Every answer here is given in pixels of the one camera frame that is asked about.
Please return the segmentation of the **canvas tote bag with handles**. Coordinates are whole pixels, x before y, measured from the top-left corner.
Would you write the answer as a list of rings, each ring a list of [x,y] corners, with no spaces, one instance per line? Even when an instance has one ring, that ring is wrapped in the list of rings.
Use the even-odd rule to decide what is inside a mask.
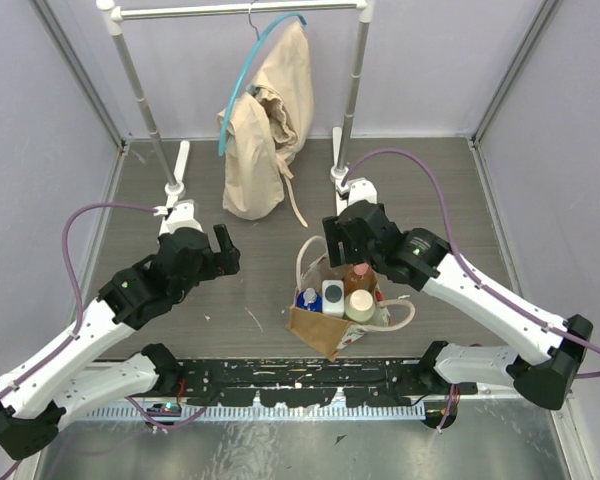
[[[304,255],[309,248],[318,244],[326,246],[321,236],[312,236],[301,246],[295,263],[295,291],[290,308],[287,329],[303,343],[310,346],[326,359],[335,360],[340,352],[367,333],[389,333],[406,327],[414,319],[416,308],[408,299],[388,299],[377,285],[371,293],[376,310],[367,324],[359,324],[342,318],[309,312],[296,307],[296,298],[308,287],[314,288],[322,297],[324,280],[342,280],[350,265],[332,267],[328,254],[324,252],[308,266],[303,265]]]

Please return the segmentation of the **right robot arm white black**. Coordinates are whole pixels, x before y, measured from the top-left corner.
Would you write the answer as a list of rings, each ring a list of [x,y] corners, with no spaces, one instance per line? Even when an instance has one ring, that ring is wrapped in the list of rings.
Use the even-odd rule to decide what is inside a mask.
[[[424,228],[400,230],[381,204],[358,201],[322,225],[331,266],[366,263],[395,284],[459,309],[504,340],[501,347],[432,343],[418,364],[424,390],[439,394],[451,384],[492,384],[513,388],[547,410],[562,407],[593,332],[588,319],[552,314],[480,278],[448,241]]]

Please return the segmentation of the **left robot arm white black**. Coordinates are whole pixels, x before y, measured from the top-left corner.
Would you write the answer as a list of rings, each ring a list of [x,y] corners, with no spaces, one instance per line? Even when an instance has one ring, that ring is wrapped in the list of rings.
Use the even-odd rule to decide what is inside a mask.
[[[43,450],[82,415],[120,397],[179,387],[182,368],[168,348],[150,344],[116,367],[80,373],[103,352],[181,303],[204,281],[235,275],[240,252],[223,224],[206,233],[180,227],[159,249],[117,272],[75,321],[20,367],[0,376],[0,446],[13,460]]]

